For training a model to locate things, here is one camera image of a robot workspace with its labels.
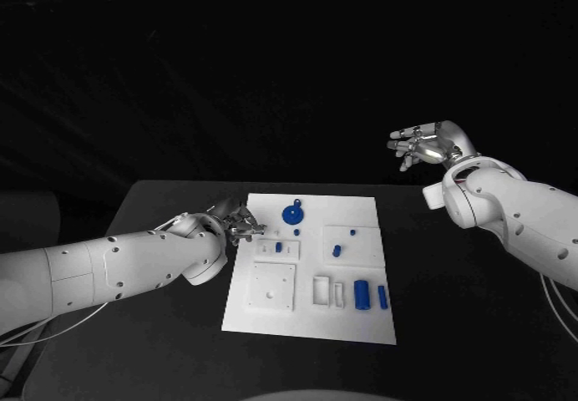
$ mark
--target cable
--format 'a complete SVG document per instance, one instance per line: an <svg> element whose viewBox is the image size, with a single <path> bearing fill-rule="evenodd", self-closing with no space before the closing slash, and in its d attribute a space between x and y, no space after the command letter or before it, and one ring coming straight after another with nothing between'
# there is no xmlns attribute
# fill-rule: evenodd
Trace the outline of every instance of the cable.
<svg viewBox="0 0 578 401"><path fill-rule="evenodd" d="M572 339L578 342L578 337L573 335L572 331L569 330L566 324L563 323L562 318L559 317L556 308L553 307L553 303L552 303L552 299L550 299L550 293L547 292L547 288L544 287L544 275L542 273L539 273L539 278L542 280L542 287L544 288L544 297L547 298L547 303L550 304L550 308L553 310L553 314L556 315L556 318L559 320L559 322L562 323L563 328L568 331L568 334L572 336Z"/></svg>
<svg viewBox="0 0 578 401"><path fill-rule="evenodd" d="M14 338L21 337L27 332L30 332L34 328L39 328L43 324L46 324L54 317L49 317L44 319L41 322L36 323L30 328L27 328L23 332L18 334L13 335L10 338L5 338L1 342L0 345L5 344L8 341L11 341Z"/></svg>
<svg viewBox="0 0 578 401"><path fill-rule="evenodd" d="M0 347L15 347L15 346L18 346L18 345L28 345L28 344L34 344L34 343L39 343L39 342L41 342L41 341L46 341L46 340L49 340L50 338L54 338L56 336L59 336L60 334L64 334L69 330L72 330L80 323L83 323L98 312L99 312L99 310L105 307L108 305L108 302L88 315L88 317L85 317L73 326L70 326L69 328L66 328L64 330L62 330L57 334L54 334L53 336L50 336L50 337L46 337L46 338L41 338L40 340L36 340L36 341L30 341L28 343L13 343L13 344L5 344L7 343L7 341L10 341L10 340L5 340L5 341L2 341L1 343L0 343Z"/></svg>
<svg viewBox="0 0 578 401"><path fill-rule="evenodd" d="M552 287L553 287L553 291L556 292L557 299L559 299L559 301L562 302L563 308L566 309L568 313L572 315L572 318L573 318L575 321L578 322L578 316L575 316L575 313L572 312L572 309L570 309L570 307L568 306L566 301L565 301L563 298L562 298L562 294L559 294L559 289L557 289L557 287L556 287L556 283L555 283L555 281L553 281L552 278L550 278L550 284L552 284Z"/></svg>

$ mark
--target screw hole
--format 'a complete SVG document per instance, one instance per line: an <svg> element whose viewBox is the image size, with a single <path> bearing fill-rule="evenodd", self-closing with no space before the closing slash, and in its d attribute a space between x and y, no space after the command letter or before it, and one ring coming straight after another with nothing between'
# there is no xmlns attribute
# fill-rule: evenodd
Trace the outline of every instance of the screw hole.
<svg viewBox="0 0 578 401"><path fill-rule="evenodd" d="M559 258L560 260L563 260L563 259L566 259L566 257L568 257L568 249L566 249L566 248L562 248L562 249L559 250L559 252L557 252L557 258Z"/></svg>

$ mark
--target black table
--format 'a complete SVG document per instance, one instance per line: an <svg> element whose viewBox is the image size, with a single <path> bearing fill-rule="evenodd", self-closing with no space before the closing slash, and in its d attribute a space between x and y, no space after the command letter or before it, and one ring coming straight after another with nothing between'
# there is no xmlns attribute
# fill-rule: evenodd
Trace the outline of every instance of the black table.
<svg viewBox="0 0 578 401"><path fill-rule="evenodd" d="M108 235L249 192L374 196L397 346L222 332L229 265L111 303L50 341L24 397L237 400L325 388L409 399L578 399L578 347L536 272L494 235L431 211L418 186L139 181ZM95 307L54 320L73 324Z"/></svg>

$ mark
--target blue circular piece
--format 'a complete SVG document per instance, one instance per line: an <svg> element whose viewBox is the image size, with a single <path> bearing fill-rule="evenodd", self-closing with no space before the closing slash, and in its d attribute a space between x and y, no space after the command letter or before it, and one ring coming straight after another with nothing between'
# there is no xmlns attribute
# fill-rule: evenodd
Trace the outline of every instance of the blue circular piece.
<svg viewBox="0 0 578 401"><path fill-rule="evenodd" d="M282 221L292 226L304 219L304 210L301 209L301 201L295 199L292 206L286 206L282 210Z"/></svg>

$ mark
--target white robotic arm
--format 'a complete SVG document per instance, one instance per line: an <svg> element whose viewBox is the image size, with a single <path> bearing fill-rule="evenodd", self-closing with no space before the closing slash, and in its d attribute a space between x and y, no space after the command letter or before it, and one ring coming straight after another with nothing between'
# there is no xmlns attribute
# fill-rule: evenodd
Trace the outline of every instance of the white robotic arm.
<svg viewBox="0 0 578 401"><path fill-rule="evenodd" d="M201 284L226 264L227 238L236 245L263 230L245 205L227 199L206 213L175 216L154 231L0 255L0 335L151 291L178 274Z"/></svg>
<svg viewBox="0 0 578 401"><path fill-rule="evenodd" d="M445 206L461 228L491 231L506 251L578 291L578 197L529 182L506 163L481 156L449 121L403 129L390 137L387 147L405 156L402 171L421 161L448 169L442 181L423 188L429 209Z"/></svg>

